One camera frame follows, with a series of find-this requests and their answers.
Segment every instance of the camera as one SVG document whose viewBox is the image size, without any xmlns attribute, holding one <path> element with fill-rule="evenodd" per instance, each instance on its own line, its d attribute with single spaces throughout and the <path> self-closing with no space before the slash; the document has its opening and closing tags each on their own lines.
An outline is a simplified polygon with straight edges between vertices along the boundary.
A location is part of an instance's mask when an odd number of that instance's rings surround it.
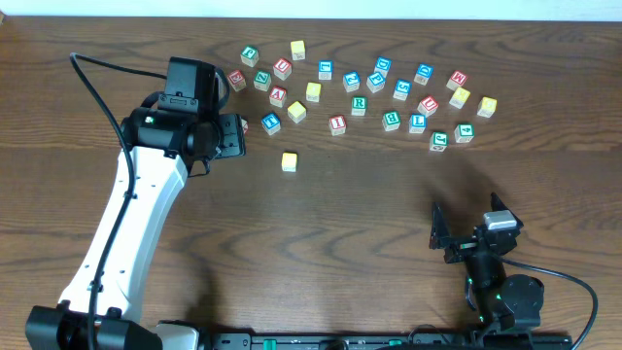
<svg viewBox="0 0 622 350">
<path fill-rule="evenodd" d="M 222 69 L 199 60 L 171 57 L 164 91 L 154 92 L 121 124 L 129 147 L 162 149 L 181 157 L 190 174 L 200 161 L 244 156 L 244 130 L 237 114 L 219 114 L 229 96 Z"/>
</svg>

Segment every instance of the wooden table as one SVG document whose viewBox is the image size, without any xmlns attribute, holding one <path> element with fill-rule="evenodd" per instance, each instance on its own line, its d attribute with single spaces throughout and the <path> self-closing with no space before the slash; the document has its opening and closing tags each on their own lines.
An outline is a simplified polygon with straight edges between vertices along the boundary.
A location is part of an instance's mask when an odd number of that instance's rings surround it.
<svg viewBox="0 0 622 350">
<path fill-rule="evenodd" d="M 119 146 L 71 65 L 78 52 L 164 73 L 171 55 L 241 69 L 249 87 L 228 111 L 246 116 L 248 155 L 220 160 L 190 180 L 168 216 L 148 282 L 143 324 L 187 319 L 202 325 L 276 332 L 407 332 L 422 324 L 477 322 L 463 298 L 465 269 L 428 249 L 431 204 L 440 201 L 455 233 L 470 232 L 491 191 L 525 222 L 508 256 L 584 279 L 597 291 L 599 319 L 583 348 L 622 343 L 622 24 L 483 21 L 345 21 L 210 18 L 8 17 L 0 27 L 0 348 L 27 346 L 35 304 L 54 306 L 80 265 L 108 202 Z M 273 108 L 252 87 L 304 40 L 307 58 L 285 81 L 288 103 L 304 100 L 317 62 L 332 59 L 320 103 L 269 137 L 259 120 Z M 256 68 L 240 61 L 251 44 Z M 354 93 L 378 55 L 393 60 L 386 87 L 364 118 Z M 434 66 L 426 87 L 392 99 L 398 78 Z M 470 76 L 465 108 L 448 105 L 449 75 Z M 87 74 L 120 120 L 162 81 L 100 67 Z M 432 94 L 440 103 L 423 135 L 406 121 Z M 483 95 L 490 119 L 475 117 Z M 385 132 L 381 114 L 404 123 Z M 345 135 L 328 118 L 344 114 Z M 475 139 L 428 152 L 432 130 L 472 122 Z M 281 154 L 299 154 L 295 174 Z M 508 273 L 524 273 L 508 268 Z M 576 338 L 591 308 L 570 282 L 545 286 L 544 331 Z"/>
</svg>

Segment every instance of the wooden block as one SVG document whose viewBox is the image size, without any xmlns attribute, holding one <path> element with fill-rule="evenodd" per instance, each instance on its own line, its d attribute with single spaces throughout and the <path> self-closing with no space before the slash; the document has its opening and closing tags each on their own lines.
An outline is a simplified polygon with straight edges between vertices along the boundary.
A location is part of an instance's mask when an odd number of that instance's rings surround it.
<svg viewBox="0 0 622 350">
<path fill-rule="evenodd" d="M 301 60 L 304 57 L 304 42 L 302 40 L 292 42 L 292 59 Z"/>
<path fill-rule="evenodd" d="M 249 123 L 246 122 L 245 119 L 242 120 L 242 129 L 244 130 L 244 134 L 245 135 L 249 131 Z"/>
<path fill-rule="evenodd" d="M 415 83 L 423 86 L 426 85 L 428 80 L 432 77 L 433 71 L 434 67 L 421 63 L 419 69 L 417 69 L 417 74 L 415 74 Z"/>
<path fill-rule="evenodd" d="M 355 96 L 352 97 L 352 115 L 364 116 L 367 110 L 367 97 Z"/>
<path fill-rule="evenodd" d="M 389 74 L 389 68 L 391 68 L 391 60 L 385 57 L 378 57 L 376 61 L 376 66 L 373 69 L 373 72 L 382 74 L 382 77 L 387 79 L 387 74 Z"/>
<path fill-rule="evenodd" d="M 259 62 L 259 51 L 252 46 L 247 46 L 242 50 L 240 57 L 242 58 L 242 63 L 255 67 L 257 62 Z"/>
<path fill-rule="evenodd" d="M 343 86 L 346 88 L 346 92 L 352 92 L 359 89 L 361 86 L 361 79 L 359 79 L 359 73 L 350 72 L 343 75 Z"/>
<path fill-rule="evenodd" d="M 328 119 L 328 127 L 332 136 L 346 133 L 346 119 L 343 116 L 335 116 Z"/>
<path fill-rule="evenodd" d="M 241 90 L 246 87 L 246 80 L 244 79 L 244 75 L 239 70 L 234 70 L 229 75 L 226 76 L 226 79 L 229 80 L 229 84 L 235 90 L 235 92 Z"/>
<path fill-rule="evenodd" d="M 298 164 L 298 155 L 295 153 L 284 152 L 281 159 L 281 168 L 283 171 L 295 172 L 295 168 Z"/>
<path fill-rule="evenodd" d="M 385 82 L 385 77 L 383 77 L 379 72 L 373 73 L 367 77 L 367 87 L 373 93 L 380 91 L 385 86 Z"/>
<path fill-rule="evenodd" d="M 292 74 L 292 64 L 285 58 L 279 58 L 279 60 L 274 63 L 274 75 L 281 80 L 286 80 L 290 74 Z"/>
<path fill-rule="evenodd" d="M 470 140 L 475 137 L 475 130 L 473 130 L 473 125 L 468 123 L 458 124 L 458 126 L 456 126 L 456 129 L 454 130 L 454 137 L 456 137 L 456 143 L 470 142 Z"/>
<path fill-rule="evenodd" d="M 304 108 L 302 103 L 296 101 L 288 107 L 288 116 L 290 116 L 294 123 L 300 123 L 300 121 L 307 116 L 307 110 Z"/>
<path fill-rule="evenodd" d="M 255 75 L 255 80 L 253 81 L 256 89 L 260 89 L 261 91 L 268 91 L 271 83 L 272 78 L 270 78 L 270 73 L 265 71 L 257 71 L 257 74 Z"/>
<path fill-rule="evenodd" d="M 412 115 L 410 116 L 410 124 L 408 132 L 410 133 L 423 133 L 426 131 L 426 116 L 424 115 Z"/>
<path fill-rule="evenodd" d="M 447 87 L 455 90 L 465 84 L 467 81 L 467 76 L 461 71 L 455 71 L 454 74 L 451 75 L 449 81 L 447 82 Z"/>
<path fill-rule="evenodd" d="M 417 111 L 426 116 L 426 118 L 433 115 L 437 109 L 438 102 L 436 102 L 432 96 L 424 98 L 421 102 L 419 102 L 419 107 L 417 107 Z"/>
<path fill-rule="evenodd" d="M 288 92 L 284 88 L 273 87 L 272 92 L 270 92 L 270 104 L 273 106 L 283 108 L 287 97 L 288 97 Z"/>
<path fill-rule="evenodd" d="M 477 106 L 477 115 L 484 118 L 491 118 L 497 110 L 497 100 L 490 97 L 484 97 Z"/>
<path fill-rule="evenodd" d="M 307 101 L 320 102 L 321 91 L 322 91 L 322 84 L 318 84 L 318 83 L 307 84 Z"/>
<path fill-rule="evenodd" d="M 396 90 L 393 92 L 393 98 L 405 101 L 406 98 L 408 98 L 411 86 L 410 82 L 403 81 L 402 79 L 397 80 Z"/>
<path fill-rule="evenodd" d="M 447 148 L 447 134 L 433 132 L 430 138 L 430 151 L 443 152 Z"/>
<path fill-rule="evenodd" d="M 467 89 L 458 87 L 456 88 L 456 92 L 454 92 L 454 95 L 451 96 L 449 104 L 458 109 L 462 109 L 465 105 L 465 102 L 467 102 L 469 96 L 470 92 Z"/>
<path fill-rule="evenodd" d="M 268 135 L 273 135 L 281 129 L 281 121 L 274 113 L 263 117 L 261 124 L 263 124 L 263 129 Z"/>
<path fill-rule="evenodd" d="M 320 61 L 318 71 L 319 80 L 332 80 L 332 61 Z"/>
<path fill-rule="evenodd" d="M 396 111 L 385 113 L 385 115 L 382 116 L 382 126 L 385 127 L 385 131 L 399 129 L 399 122 L 399 114 Z"/>
</svg>

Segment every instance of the black wire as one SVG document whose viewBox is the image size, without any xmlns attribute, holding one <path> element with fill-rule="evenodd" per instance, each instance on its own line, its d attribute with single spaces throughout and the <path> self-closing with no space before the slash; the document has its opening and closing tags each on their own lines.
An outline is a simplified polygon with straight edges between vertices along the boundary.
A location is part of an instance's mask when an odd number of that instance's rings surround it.
<svg viewBox="0 0 622 350">
<path fill-rule="evenodd" d="M 110 250 L 115 241 L 115 237 L 117 236 L 117 231 L 119 231 L 119 226 L 121 225 L 123 216 L 125 215 L 125 212 L 127 211 L 129 202 L 134 196 L 134 185 L 135 185 L 136 179 L 134 175 L 134 165 L 132 163 L 132 158 L 131 158 L 131 155 L 129 154 L 127 145 L 123 141 L 123 135 L 121 132 L 121 128 L 119 127 L 117 120 L 115 120 L 115 117 L 113 116 L 112 112 L 110 112 L 110 109 L 108 109 L 108 106 L 106 106 L 106 103 L 104 102 L 104 100 L 101 98 L 101 96 L 99 96 L 99 93 L 97 93 L 97 91 L 95 90 L 95 87 L 93 87 L 93 85 L 86 78 L 85 73 L 83 73 L 82 69 L 78 65 L 78 61 L 77 61 L 78 59 L 89 62 L 89 63 L 101 65 L 107 68 L 119 70 L 125 73 L 138 74 L 138 75 L 161 78 L 161 79 L 166 79 L 166 76 L 161 75 L 161 74 L 156 74 L 156 73 L 150 73 L 150 72 L 144 72 L 144 71 L 139 71 L 135 69 L 120 67 L 118 65 L 103 62 L 98 59 L 91 58 L 91 57 L 81 55 L 78 53 L 74 53 L 74 52 L 69 55 L 69 60 L 71 61 L 71 64 L 73 65 L 74 70 L 76 71 L 76 74 L 78 74 L 78 77 L 80 77 L 80 80 L 82 80 L 82 82 L 85 84 L 86 88 L 88 89 L 88 92 L 90 92 L 90 94 L 93 96 L 95 101 L 97 101 L 97 104 L 99 105 L 101 110 L 106 115 L 106 118 L 108 118 L 108 121 L 112 125 L 113 130 L 115 131 L 115 133 L 117 134 L 117 137 L 119 138 L 119 142 L 121 143 L 123 155 L 125 156 L 125 161 L 127 163 L 127 177 L 129 180 L 127 182 L 127 191 L 125 192 L 125 195 L 124 195 L 123 204 L 121 205 L 121 209 L 119 210 L 117 219 L 115 220 L 115 223 L 113 224 L 113 228 L 110 231 L 110 235 L 108 236 L 106 245 L 104 246 L 104 249 L 101 252 L 101 257 L 99 258 L 99 263 L 97 264 L 97 268 L 95 269 L 95 276 L 93 277 L 93 283 L 90 289 L 90 299 L 88 300 L 88 315 L 87 315 L 87 323 L 86 323 L 86 331 L 87 331 L 86 342 L 88 344 L 89 350 L 95 350 L 97 348 L 96 341 L 95 341 L 95 309 L 97 305 L 97 294 L 99 293 L 99 288 L 101 286 L 101 275 L 103 274 L 104 265 L 106 264 L 106 260 L 108 259 L 108 255 L 110 254 Z"/>
<path fill-rule="evenodd" d="M 406 338 L 406 340 L 408 340 L 409 343 L 412 343 L 414 341 L 413 336 L 415 335 L 415 333 L 417 333 L 417 331 L 421 328 L 431 328 L 433 330 L 435 330 L 438 335 L 440 335 L 440 337 L 443 338 L 443 341 L 445 341 L 445 344 L 449 344 L 449 340 L 447 340 L 447 338 L 445 337 L 445 335 L 443 335 L 442 332 L 440 332 L 440 330 L 435 326 L 435 325 L 428 325 L 428 324 L 424 324 L 424 325 L 419 325 L 417 327 L 415 327 L 410 334 L 408 335 L 408 337 Z"/>
<path fill-rule="evenodd" d="M 532 265 L 522 263 L 522 262 L 514 262 L 514 261 L 508 260 L 506 258 L 502 258 L 497 255 L 493 255 L 493 257 L 502 263 L 507 263 L 512 266 L 528 269 L 528 270 L 535 271 L 535 272 L 546 273 L 546 274 L 549 274 L 555 277 L 567 279 L 585 288 L 585 290 L 587 290 L 590 293 L 590 296 L 592 297 L 592 313 L 590 314 L 590 319 L 588 320 L 587 325 L 585 325 L 585 329 L 583 329 L 583 332 L 581 332 L 581 335 L 579 336 L 579 338 L 576 339 L 576 341 L 570 348 L 570 350 L 576 350 L 579 347 L 579 345 L 583 342 L 585 337 L 587 336 L 587 333 L 589 333 L 590 330 L 592 329 L 592 326 L 594 325 L 594 321 L 596 321 L 596 315 L 599 312 L 599 299 L 596 296 L 596 292 L 594 292 L 592 287 L 590 287 L 589 284 L 581 281 L 580 279 L 570 276 L 563 272 L 558 272 L 558 271 L 554 271 L 554 270 L 550 270 L 550 269 L 546 269 L 542 267 L 532 266 Z"/>
</svg>

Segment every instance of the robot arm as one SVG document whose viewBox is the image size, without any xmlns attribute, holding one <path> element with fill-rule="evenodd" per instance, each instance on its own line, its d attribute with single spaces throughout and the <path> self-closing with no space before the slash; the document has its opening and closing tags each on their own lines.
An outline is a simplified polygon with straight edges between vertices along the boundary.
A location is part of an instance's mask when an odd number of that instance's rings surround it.
<svg viewBox="0 0 622 350">
<path fill-rule="evenodd" d="M 135 195 L 105 264 L 95 314 L 106 315 L 114 307 L 124 320 L 138 323 L 157 241 L 173 201 L 186 184 L 188 171 L 181 157 L 164 157 L 162 150 L 134 147 L 131 155 L 137 179 Z M 78 273 L 58 301 L 69 301 L 71 311 L 88 312 L 93 272 L 126 190 L 125 164 L 125 156 L 120 153 L 117 178 L 99 228 Z"/>
</svg>

